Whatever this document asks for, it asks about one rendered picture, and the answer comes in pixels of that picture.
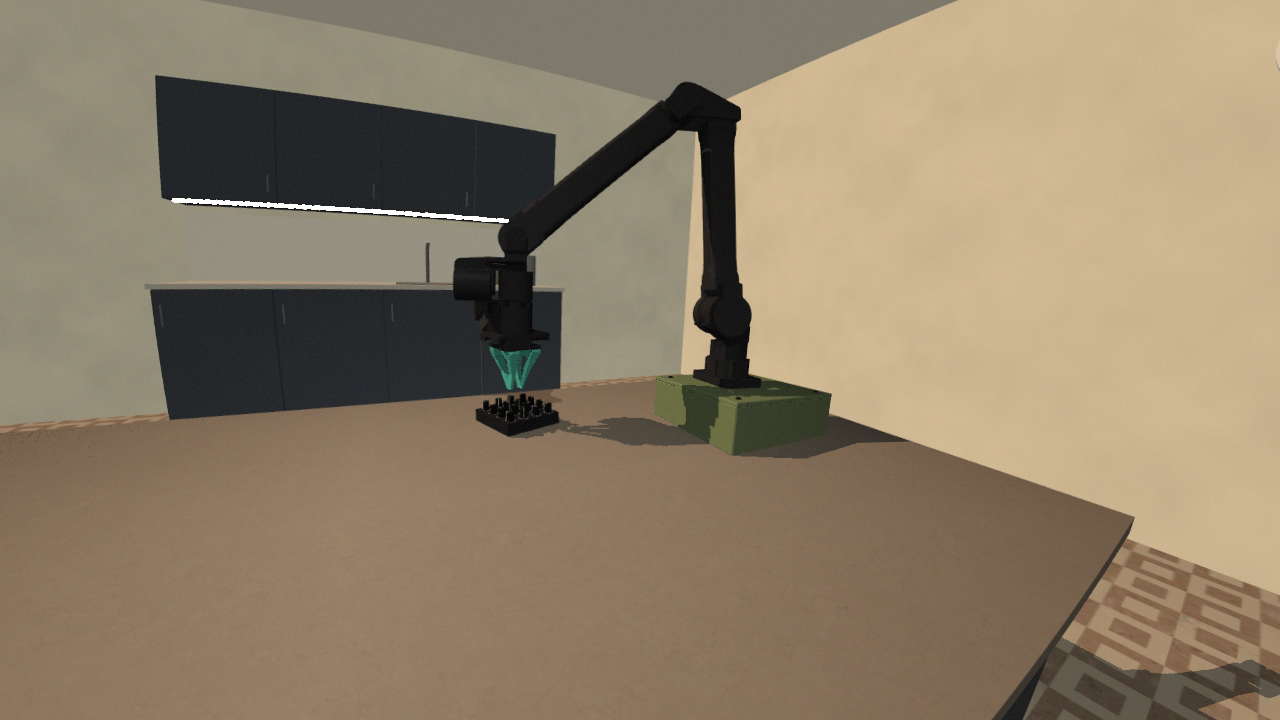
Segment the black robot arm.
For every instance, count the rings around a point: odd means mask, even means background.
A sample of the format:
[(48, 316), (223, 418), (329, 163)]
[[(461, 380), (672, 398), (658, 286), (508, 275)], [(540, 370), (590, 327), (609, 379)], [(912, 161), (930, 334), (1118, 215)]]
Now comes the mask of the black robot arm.
[[(710, 340), (705, 368), (694, 369), (692, 378), (724, 389), (760, 388), (762, 379), (748, 375), (753, 313), (742, 299), (736, 259), (733, 147), (739, 120), (741, 108), (733, 102), (700, 85), (678, 85), (666, 101), (657, 102), (506, 222), (498, 233), (504, 258), (456, 259), (454, 300), (475, 301), (480, 331), (499, 334), (500, 304), (492, 299), (495, 270), (499, 270), (498, 299), (507, 301), (507, 307), (509, 302), (524, 307), (524, 302), (532, 300), (532, 272), (526, 270), (529, 254), (677, 129), (694, 131), (701, 151), (703, 274), (701, 299), (692, 307), (692, 319), (694, 325), (716, 340)], [(718, 290), (719, 297), (714, 295)]]

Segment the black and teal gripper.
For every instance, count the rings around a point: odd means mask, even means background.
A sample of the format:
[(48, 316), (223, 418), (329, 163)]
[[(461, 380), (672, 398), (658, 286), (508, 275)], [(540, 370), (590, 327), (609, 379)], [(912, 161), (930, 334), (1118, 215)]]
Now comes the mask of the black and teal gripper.
[[(541, 354), (541, 345), (531, 345), (531, 341), (549, 341), (549, 333), (532, 331), (532, 301), (524, 302), (524, 307), (520, 307), (520, 302), (509, 302), (507, 307), (504, 300), (499, 300), (498, 304), (500, 304), (500, 333), (484, 331), (480, 332), (480, 340), (492, 340), (490, 352), (500, 369), (507, 389), (513, 389), (515, 378), (517, 387), (522, 389), (529, 372)], [(521, 375), (522, 356), (526, 356), (526, 363)]]

